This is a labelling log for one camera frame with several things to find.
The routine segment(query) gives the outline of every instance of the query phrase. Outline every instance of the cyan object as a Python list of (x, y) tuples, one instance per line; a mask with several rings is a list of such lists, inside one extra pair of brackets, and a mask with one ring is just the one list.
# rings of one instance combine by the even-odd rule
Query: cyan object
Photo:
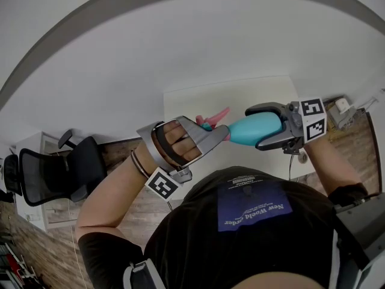
[(245, 146), (255, 146), (262, 138), (282, 130), (275, 113), (256, 113), (229, 126), (230, 141)]
[(201, 125), (201, 127), (203, 127), (205, 130), (207, 131), (212, 131), (212, 127), (210, 124), (208, 124), (207, 122), (205, 122), (204, 124)]

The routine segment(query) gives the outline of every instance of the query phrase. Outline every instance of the white device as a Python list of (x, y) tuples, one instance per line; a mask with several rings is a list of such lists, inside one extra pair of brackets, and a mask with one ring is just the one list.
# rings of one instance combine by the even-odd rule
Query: white device
[(341, 98), (341, 99), (336, 100), (336, 106), (337, 106), (340, 114), (346, 113), (349, 110), (349, 108), (351, 107), (349, 105), (347, 99), (345, 99), (345, 98)]

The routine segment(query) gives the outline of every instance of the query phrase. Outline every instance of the pink plastic piece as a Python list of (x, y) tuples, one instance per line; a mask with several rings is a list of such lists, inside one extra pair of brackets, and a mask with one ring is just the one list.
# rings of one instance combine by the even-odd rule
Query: pink plastic piece
[[(204, 123), (208, 123), (212, 129), (214, 129), (217, 126), (217, 123), (223, 119), (230, 111), (230, 107), (226, 107), (224, 110), (222, 110), (220, 113), (217, 113), (216, 115), (203, 119), (202, 116), (196, 116), (196, 122), (198, 125), (203, 125)], [(230, 134), (226, 136), (224, 140), (230, 140)]]

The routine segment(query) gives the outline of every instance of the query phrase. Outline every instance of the hand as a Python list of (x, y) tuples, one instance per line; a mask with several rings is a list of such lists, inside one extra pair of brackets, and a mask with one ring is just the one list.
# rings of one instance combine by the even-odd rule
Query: hand
[[(179, 124), (178, 121), (171, 121), (170, 123), (167, 123), (166, 125), (164, 125), (163, 130), (167, 142), (171, 145), (175, 153), (177, 153), (187, 161), (192, 161), (201, 154), (196, 144), (190, 137), (187, 137), (177, 142), (186, 134), (185, 129), (182, 127), (182, 125)], [(158, 149), (159, 153), (164, 157), (164, 159), (174, 167), (179, 166), (178, 163), (175, 163), (170, 157), (165, 154), (158, 141), (154, 139), (154, 137), (153, 140), (156, 148)], [(138, 157), (139, 162), (141, 163), (143, 168), (147, 171), (147, 173), (152, 174), (158, 167), (158, 165), (152, 158), (149, 150), (147, 149), (146, 144), (143, 141), (135, 150), (135, 154)]]

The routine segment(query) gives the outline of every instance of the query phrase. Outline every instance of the white desk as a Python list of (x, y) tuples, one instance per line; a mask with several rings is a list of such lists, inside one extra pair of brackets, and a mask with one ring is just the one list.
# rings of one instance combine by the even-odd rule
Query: white desk
[[(223, 82), (164, 93), (164, 118), (170, 120), (177, 116), (186, 116), (195, 120), (198, 114), (203, 117), (213, 116), (229, 106), (230, 113), (220, 124), (230, 125), (245, 117), (245, 110), (250, 106), (264, 102), (287, 104), (297, 99), (297, 92), (288, 76)], [(193, 185), (205, 176), (230, 166), (254, 168), (288, 179), (289, 162), (290, 155), (283, 154), (281, 149), (259, 151), (254, 147), (225, 141), (190, 166), (192, 180), (185, 183), (175, 193), (173, 199), (183, 199)], [(301, 164), (298, 158), (294, 157), (292, 178), (314, 171), (310, 161)]]
[[(16, 153), (19, 156), (20, 151), (23, 148), (27, 148), (37, 153), (45, 154), (45, 142), (55, 141), (42, 132), (39, 132), (31, 137), (28, 137), (16, 144)], [(44, 208), (44, 205), (39, 205), (37, 207), (30, 207), (26, 204), (23, 196), (16, 194), (16, 208), (17, 213), (27, 221), (29, 221), (34, 226), (40, 228), (41, 230), (47, 232), (48, 229), (65, 227), (70, 225), (75, 225), (76, 220), (68, 220), (64, 222), (55, 222), (49, 223), (47, 218), (47, 211)]]

